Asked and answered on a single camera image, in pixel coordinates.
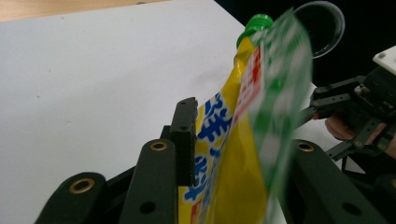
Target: yellow package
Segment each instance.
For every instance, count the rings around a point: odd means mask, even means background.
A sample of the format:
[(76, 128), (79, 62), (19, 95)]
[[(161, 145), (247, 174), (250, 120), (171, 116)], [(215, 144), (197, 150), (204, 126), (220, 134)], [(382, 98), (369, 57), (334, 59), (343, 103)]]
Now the yellow package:
[(272, 222), (270, 199), (287, 168), (295, 111), (307, 94), (296, 85), (308, 86), (311, 49), (291, 12), (273, 24), (253, 17), (237, 43), (228, 80), (198, 110), (197, 185), (178, 190), (183, 224)]

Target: green cap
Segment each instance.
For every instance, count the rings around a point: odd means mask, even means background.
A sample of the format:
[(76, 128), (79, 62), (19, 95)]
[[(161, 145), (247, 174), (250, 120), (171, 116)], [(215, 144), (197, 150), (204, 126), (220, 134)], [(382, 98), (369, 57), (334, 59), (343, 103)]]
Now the green cap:
[(242, 33), (238, 37), (238, 40), (236, 41), (236, 47), (239, 47), (243, 38), (253, 35), (254, 33), (259, 32), (263, 29), (271, 27), (273, 22), (274, 21), (271, 19), (271, 17), (265, 14), (257, 14), (253, 16), (250, 21), (248, 21), (244, 33)]

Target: wooden floor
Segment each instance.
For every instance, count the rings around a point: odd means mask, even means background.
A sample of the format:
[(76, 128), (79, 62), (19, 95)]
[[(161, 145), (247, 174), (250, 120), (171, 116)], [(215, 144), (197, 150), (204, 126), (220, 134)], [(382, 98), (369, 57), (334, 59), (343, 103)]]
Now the wooden floor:
[(161, 1), (163, 0), (0, 0), (0, 21)]

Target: human hand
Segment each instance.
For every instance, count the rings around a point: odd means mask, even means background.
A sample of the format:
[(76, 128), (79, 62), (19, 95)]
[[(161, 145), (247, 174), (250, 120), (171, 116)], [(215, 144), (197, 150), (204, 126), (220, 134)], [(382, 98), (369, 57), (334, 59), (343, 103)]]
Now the human hand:
[[(334, 112), (328, 119), (325, 121), (325, 125), (329, 133), (331, 133), (335, 138), (340, 140), (350, 140), (355, 137), (356, 132), (348, 127), (344, 123), (344, 117), (347, 112), (345, 111), (336, 111)], [(380, 123), (373, 134), (369, 137), (366, 144), (372, 144), (375, 138), (387, 127), (387, 124)], [(396, 160), (396, 137), (393, 137), (390, 141), (389, 147), (385, 150), (385, 152), (390, 155), (393, 159)]]

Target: white table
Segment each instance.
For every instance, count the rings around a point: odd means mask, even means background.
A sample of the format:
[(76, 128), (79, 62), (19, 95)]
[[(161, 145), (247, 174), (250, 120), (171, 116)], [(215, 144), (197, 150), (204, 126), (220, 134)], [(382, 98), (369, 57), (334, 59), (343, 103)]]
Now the white table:
[(220, 89), (243, 29), (211, 0), (1, 22), (0, 223), (33, 223), (71, 175), (134, 166), (179, 100)]

